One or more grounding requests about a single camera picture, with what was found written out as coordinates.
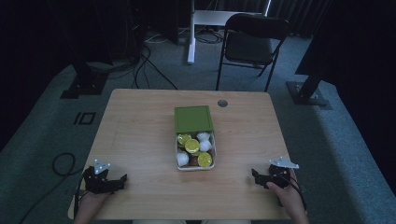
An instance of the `green box lid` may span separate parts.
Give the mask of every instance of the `green box lid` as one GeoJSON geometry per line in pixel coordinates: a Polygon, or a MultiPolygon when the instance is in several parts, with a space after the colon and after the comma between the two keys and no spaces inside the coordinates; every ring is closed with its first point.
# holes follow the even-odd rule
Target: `green box lid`
{"type": "Polygon", "coordinates": [[[177,133],[213,131],[208,105],[175,107],[177,133]]]}

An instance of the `hand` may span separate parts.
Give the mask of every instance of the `hand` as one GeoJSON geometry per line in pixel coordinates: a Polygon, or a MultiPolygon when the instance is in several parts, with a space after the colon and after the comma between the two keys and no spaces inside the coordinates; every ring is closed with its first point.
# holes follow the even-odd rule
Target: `hand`
{"type": "Polygon", "coordinates": [[[89,224],[105,204],[109,193],[94,194],[88,192],[79,201],[78,213],[74,224],[89,224]]]}
{"type": "MultiPolygon", "coordinates": [[[[296,179],[295,173],[292,169],[290,169],[290,176],[296,179]]],[[[291,180],[291,183],[293,183],[294,186],[298,188],[297,183],[293,179],[291,180]]],[[[285,208],[286,213],[295,224],[309,223],[301,196],[298,191],[293,188],[293,186],[288,185],[282,189],[272,182],[268,182],[267,186],[277,195],[283,207],[285,208]]]]}

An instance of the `chair backrest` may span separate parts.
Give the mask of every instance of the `chair backrest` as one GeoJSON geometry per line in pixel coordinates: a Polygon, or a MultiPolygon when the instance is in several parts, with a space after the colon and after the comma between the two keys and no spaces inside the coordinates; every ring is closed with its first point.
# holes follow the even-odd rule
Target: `chair backrest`
{"type": "Polygon", "coordinates": [[[261,38],[284,40],[289,34],[289,22],[280,18],[237,13],[227,20],[225,29],[261,38]]]}

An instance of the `person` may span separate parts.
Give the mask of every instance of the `person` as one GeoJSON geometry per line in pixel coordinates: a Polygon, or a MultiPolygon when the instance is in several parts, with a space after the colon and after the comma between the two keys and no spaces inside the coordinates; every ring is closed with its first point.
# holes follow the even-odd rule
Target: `person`
{"type": "MultiPolygon", "coordinates": [[[[291,182],[296,185],[294,179],[295,173],[290,169],[292,177],[291,182]]],[[[306,215],[303,201],[300,194],[291,185],[285,188],[280,188],[278,185],[268,182],[269,190],[279,198],[286,214],[291,218],[294,224],[309,224],[308,216],[306,215]]],[[[96,214],[105,204],[107,197],[110,194],[94,194],[88,192],[79,201],[78,213],[75,217],[74,224],[89,224],[94,219],[96,214]]],[[[185,224],[184,220],[136,220],[134,224],[185,224]]],[[[202,224],[248,224],[249,220],[204,220],[202,224]]]]}

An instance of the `open container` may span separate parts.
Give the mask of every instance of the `open container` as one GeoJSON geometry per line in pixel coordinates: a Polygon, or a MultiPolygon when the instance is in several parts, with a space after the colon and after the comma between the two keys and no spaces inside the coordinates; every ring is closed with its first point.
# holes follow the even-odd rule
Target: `open container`
{"type": "Polygon", "coordinates": [[[210,110],[208,105],[199,106],[186,106],[186,107],[175,107],[175,127],[176,127],[176,158],[178,153],[186,153],[189,156],[189,163],[186,165],[179,166],[177,160],[177,169],[180,171],[200,171],[200,170],[210,170],[215,166],[216,160],[216,144],[215,144],[215,134],[213,128],[212,118],[210,116],[210,110]],[[208,133],[208,141],[211,144],[211,149],[206,153],[209,153],[212,162],[206,166],[202,167],[195,163],[197,153],[189,153],[185,146],[179,143],[178,137],[180,134],[189,134],[192,139],[198,140],[198,133],[208,133]]]}

